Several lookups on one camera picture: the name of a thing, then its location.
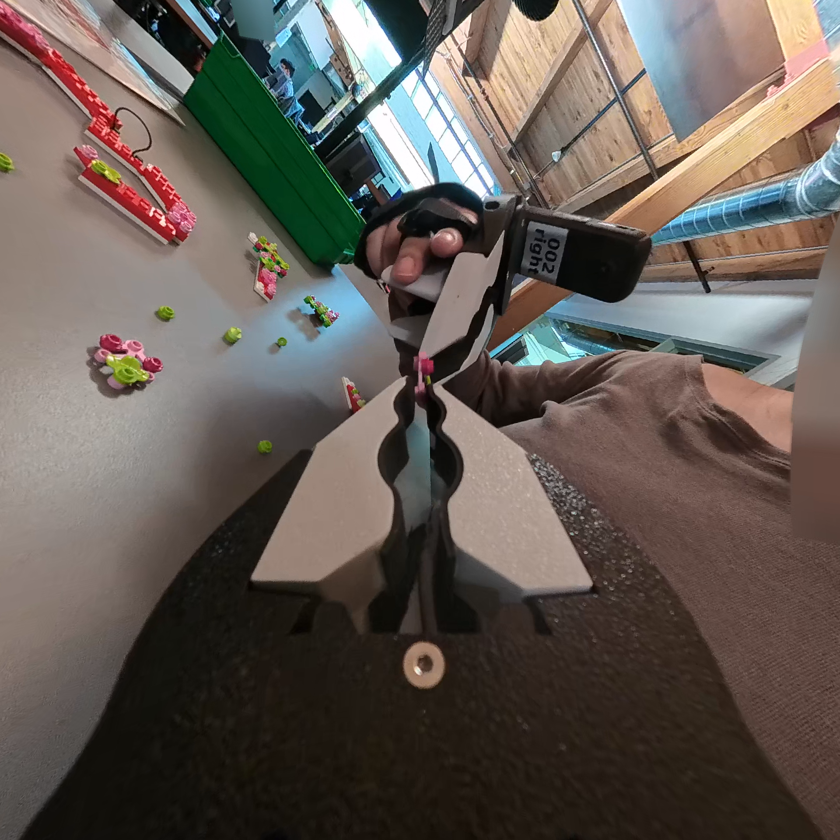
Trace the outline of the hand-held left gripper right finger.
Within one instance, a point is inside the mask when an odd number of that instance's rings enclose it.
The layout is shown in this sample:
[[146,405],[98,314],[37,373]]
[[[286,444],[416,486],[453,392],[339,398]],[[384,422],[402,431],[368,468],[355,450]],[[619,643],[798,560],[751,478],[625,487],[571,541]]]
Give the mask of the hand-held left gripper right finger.
[[444,388],[427,420],[443,488],[444,573],[462,599],[530,599],[589,592],[592,578],[529,457]]

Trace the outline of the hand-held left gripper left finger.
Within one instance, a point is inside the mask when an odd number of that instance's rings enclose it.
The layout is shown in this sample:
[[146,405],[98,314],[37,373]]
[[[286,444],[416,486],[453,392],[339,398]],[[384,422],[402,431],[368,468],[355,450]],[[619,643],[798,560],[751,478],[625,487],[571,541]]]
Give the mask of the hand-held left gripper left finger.
[[312,450],[251,574],[258,588],[339,603],[355,629],[370,608],[404,591],[407,527],[396,478],[408,463],[410,379],[387,386]]

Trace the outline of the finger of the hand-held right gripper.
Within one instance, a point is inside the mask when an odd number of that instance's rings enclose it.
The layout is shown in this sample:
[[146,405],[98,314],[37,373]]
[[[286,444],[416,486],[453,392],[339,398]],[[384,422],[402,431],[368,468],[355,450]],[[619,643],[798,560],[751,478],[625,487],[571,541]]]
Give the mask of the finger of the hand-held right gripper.
[[492,291],[501,262],[505,234],[489,255],[462,251],[450,267],[428,322],[420,353],[429,359],[450,350],[457,360],[468,360],[478,343],[487,339],[494,321]]
[[443,385],[470,368],[487,348],[497,323],[497,308],[487,304],[477,312],[466,335],[435,354],[435,384]]

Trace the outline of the person's right forearm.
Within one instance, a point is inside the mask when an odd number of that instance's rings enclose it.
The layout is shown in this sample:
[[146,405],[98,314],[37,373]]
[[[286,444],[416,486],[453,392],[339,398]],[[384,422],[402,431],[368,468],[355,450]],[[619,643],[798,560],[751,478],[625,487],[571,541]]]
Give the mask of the person's right forearm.
[[629,371],[632,364],[653,358],[641,351],[614,351],[562,363],[517,366],[492,359],[484,351],[444,388],[491,426],[501,428],[536,419],[545,403],[580,396]]

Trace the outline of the pink lime lego on white plate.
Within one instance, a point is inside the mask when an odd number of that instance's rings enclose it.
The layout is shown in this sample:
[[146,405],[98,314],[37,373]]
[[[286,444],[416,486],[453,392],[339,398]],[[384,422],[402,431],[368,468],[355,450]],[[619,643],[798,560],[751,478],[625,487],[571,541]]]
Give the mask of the pink lime lego on white plate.
[[267,237],[251,232],[248,241],[255,262],[254,291],[263,301],[270,302],[277,293],[278,280],[287,275],[289,265],[280,256],[277,244],[271,243]]

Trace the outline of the pink lime lego flower cluster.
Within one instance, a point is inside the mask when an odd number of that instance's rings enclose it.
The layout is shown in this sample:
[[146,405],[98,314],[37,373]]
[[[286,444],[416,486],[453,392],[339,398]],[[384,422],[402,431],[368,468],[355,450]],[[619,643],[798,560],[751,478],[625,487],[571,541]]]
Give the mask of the pink lime lego flower cluster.
[[123,340],[115,333],[100,336],[91,359],[108,386],[118,392],[143,389],[164,369],[161,359],[147,354],[142,342]]

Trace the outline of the person's right hand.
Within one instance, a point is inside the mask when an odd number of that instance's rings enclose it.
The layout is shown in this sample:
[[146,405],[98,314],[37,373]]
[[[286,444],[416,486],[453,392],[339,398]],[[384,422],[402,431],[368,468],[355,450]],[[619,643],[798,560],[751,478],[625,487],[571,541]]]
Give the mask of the person's right hand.
[[457,183],[426,186],[404,194],[375,211],[364,226],[353,255],[354,266],[367,277],[378,280],[391,268],[391,279],[398,285],[414,283],[430,262],[452,259],[463,249],[465,235],[457,226],[446,226],[433,234],[411,236],[400,231],[403,217],[428,198],[442,200],[459,216],[475,225],[483,213],[481,198]]

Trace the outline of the person in brown shirt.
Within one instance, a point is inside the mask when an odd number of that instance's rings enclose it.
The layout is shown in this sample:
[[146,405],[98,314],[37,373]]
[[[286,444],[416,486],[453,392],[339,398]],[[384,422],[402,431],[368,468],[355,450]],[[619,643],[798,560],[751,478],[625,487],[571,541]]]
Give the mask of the person in brown shirt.
[[665,574],[750,731],[838,838],[838,547],[794,536],[789,453],[709,392],[700,359],[651,354],[500,429]]

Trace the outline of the green plastic bin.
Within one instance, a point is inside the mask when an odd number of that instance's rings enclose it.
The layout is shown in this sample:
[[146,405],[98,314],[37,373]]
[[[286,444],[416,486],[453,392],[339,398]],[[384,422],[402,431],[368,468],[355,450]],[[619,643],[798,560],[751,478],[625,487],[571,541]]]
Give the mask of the green plastic bin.
[[362,216],[226,35],[183,102],[312,263],[353,262]]

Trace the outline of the black overhead lamp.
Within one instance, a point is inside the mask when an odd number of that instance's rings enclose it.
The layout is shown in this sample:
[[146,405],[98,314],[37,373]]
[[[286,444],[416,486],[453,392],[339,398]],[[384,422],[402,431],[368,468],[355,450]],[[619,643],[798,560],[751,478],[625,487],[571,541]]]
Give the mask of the black overhead lamp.
[[[468,16],[476,12],[485,1],[433,1],[427,16],[426,34],[423,40],[423,63],[428,66],[436,48]],[[558,1],[513,1],[514,6],[525,18],[540,22],[549,17]]]

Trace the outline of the flat printed sheet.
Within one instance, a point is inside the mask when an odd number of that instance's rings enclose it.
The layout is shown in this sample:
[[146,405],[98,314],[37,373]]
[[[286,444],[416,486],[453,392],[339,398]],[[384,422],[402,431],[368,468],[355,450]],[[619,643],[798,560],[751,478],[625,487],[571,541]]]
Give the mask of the flat printed sheet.
[[193,77],[112,1],[10,1],[50,42],[61,43],[176,123]]

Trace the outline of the silver ventilation duct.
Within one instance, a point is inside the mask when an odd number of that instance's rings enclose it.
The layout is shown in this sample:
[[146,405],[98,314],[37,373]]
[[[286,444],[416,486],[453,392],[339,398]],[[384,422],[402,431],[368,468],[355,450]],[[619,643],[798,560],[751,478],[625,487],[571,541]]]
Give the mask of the silver ventilation duct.
[[652,235],[654,245],[729,235],[808,219],[839,209],[839,136],[805,168],[710,196]]

